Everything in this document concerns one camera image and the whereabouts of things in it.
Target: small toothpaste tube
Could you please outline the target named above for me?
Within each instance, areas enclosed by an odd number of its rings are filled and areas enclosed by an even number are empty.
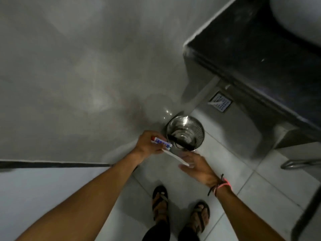
[[[157,138],[157,137],[151,137],[150,139],[151,139],[152,143],[156,143],[156,144],[162,143],[162,144],[166,145],[166,150],[170,150],[171,147],[173,146],[171,143],[166,142],[166,141],[164,141],[160,138]]]

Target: pink bracelet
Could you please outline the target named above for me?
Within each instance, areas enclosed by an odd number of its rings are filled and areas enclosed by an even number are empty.
[[[218,190],[220,187],[223,187],[223,186],[226,186],[226,185],[230,186],[230,188],[231,188],[231,190],[232,190],[232,186],[231,186],[230,182],[227,181],[226,178],[223,178],[223,175],[224,175],[224,174],[222,174],[222,176],[221,176],[220,182],[219,182],[217,185],[214,185],[213,187],[210,188],[210,191],[208,192],[207,196],[210,195],[211,191],[213,191],[213,192],[214,192],[214,195],[216,196],[217,190]]]

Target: person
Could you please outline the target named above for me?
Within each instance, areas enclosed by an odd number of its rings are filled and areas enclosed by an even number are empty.
[[[47,212],[23,232],[17,241],[94,241],[134,169],[151,154],[163,152],[165,146],[151,143],[151,137],[166,140],[160,133],[144,131],[129,154]],[[180,166],[181,170],[208,186],[212,194],[216,195],[239,241],[284,241],[232,192],[227,181],[219,178],[202,156],[186,152],[183,157],[192,159],[195,166]],[[142,240],[168,241],[170,226],[166,188],[158,186],[152,198],[156,224]],[[208,205],[205,202],[198,203],[178,240],[199,240],[198,234],[204,231],[209,218]]]

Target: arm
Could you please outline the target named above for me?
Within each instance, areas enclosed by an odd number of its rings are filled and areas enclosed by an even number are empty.
[[[150,154],[163,152],[164,145],[151,143],[151,136],[164,139],[145,131],[126,157],[47,212],[17,241],[94,241],[135,167]]]
[[[180,169],[209,188],[215,186],[219,178],[206,162],[205,158],[185,152],[183,159],[194,162],[194,168],[180,165]],[[239,241],[284,241],[266,222],[248,208],[232,191],[229,186],[223,186],[216,192],[216,196],[227,215]]]

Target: black countertop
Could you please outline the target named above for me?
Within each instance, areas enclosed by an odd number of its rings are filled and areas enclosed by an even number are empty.
[[[283,29],[268,0],[236,0],[184,55],[321,141],[321,49]]]

